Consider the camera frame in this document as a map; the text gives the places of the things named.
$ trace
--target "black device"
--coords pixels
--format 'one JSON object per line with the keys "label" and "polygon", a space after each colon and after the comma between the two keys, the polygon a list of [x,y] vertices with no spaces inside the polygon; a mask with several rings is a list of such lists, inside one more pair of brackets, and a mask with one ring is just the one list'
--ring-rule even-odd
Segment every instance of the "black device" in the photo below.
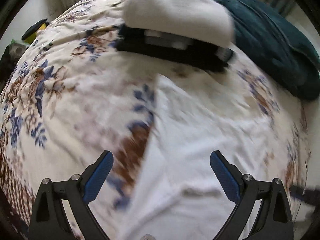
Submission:
{"label": "black device", "polygon": [[[75,240],[63,209],[68,200],[73,215],[86,240],[109,240],[88,207],[113,165],[113,155],[104,151],[99,159],[79,175],[67,181],[42,181],[31,215],[30,240]],[[255,180],[228,163],[219,151],[211,153],[210,165],[228,199],[236,206],[214,240],[238,240],[256,200],[261,206],[248,240],[293,240],[289,202],[280,179]]]}

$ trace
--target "blue gripper pad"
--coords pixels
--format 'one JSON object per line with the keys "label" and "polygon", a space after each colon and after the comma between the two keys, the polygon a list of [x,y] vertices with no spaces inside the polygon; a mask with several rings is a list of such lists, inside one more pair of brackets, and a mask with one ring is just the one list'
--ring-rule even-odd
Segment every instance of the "blue gripper pad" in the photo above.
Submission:
{"label": "blue gripper pad", "polygon": [[109,152],[95,169],[88,182],[85,184],[83,196],[84,203],[89,204],[89,202],[96,199],[103,182],[106,180],[106,177],[111,171],[112,166],[113,155],[111,152]]}
{"label": "blue gripper pad", "polygon": [[238,204],[240,201],[239,185],[215,152],[211,153],[210,165],[227,198]]}

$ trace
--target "bedsheet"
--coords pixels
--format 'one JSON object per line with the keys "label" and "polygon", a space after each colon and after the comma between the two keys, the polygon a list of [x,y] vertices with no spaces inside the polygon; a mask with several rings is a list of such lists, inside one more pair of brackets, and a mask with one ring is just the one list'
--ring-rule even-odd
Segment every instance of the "bedsheet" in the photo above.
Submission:
{"label": "bedsheet", "polygon": [[[154,120],[155,77],[187,79],[201,72],[144,55],[117,52],[113,41],[125,0],[82,0],[40,31],[9,78],[1,97],[0,194],[10,223],[28,238],[32,203],[44,178],[68,179],[82,173],[103,150],[115,164],[93,214],[111,239],[130,202]],[[300,100],[279,87],[241,50],[225,73],[212,81],[234,94],[252,114],[268,117],[280,147],[264,158],[267,178],[282,179],[285,189],[304,185],[310,150]],[[193,96],[197,92],[186,91]],[[224,100],[221,92],[219,99]],[[229,107],[216,111],[221,116]],[[293,218],[299,202],[290,199]],[[72,212],[66,212],[81,239]]]}

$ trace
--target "white fabric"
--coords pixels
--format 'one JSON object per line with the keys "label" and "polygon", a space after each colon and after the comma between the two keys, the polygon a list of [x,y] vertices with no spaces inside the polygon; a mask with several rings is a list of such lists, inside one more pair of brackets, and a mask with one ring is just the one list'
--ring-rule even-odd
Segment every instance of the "white fabric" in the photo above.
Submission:
{"label": "white fabric", "polygon": [[223,48],[233,40],[228,10],[212,0],[127,0],[123,19],[132,28],[177,34]]}
{"label": "white fabric", "polygon": [[[209,78],[206,73],[198,73],[183,81],[193,84],[199,94],[211,93],[212,97],[206,98],[208,106],[218,94],[213,87],[202,85]],[[225,97],[227,102],[230,93]],[[219,111],[209,111],[161,75],[156,105],[146,160],[118,239],[139,240],[147,233],[156,240],[212,239],[234,203],[227,199],[210,167],[210,154],[220,150],[242,173],[265,180],[263,159],[274,143],[269,136],[269,119],[257,116],[235,121],[220,117]],[[234,116],[243,114],[234,111]],[[244,235],[253,222],[250,219]]]}

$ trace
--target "dark green blanket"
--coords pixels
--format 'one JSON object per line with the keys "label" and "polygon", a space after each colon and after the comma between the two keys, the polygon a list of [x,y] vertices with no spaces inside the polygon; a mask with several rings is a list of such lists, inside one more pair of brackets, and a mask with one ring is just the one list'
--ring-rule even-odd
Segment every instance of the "dark green blanket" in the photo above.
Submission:
{"label": "dark green blanket", "polygon": [[235,22],[236,45],[276,82],[301,99],[320,93],[319,56],[310,41],[269,5],[257,0],[215,0]]}

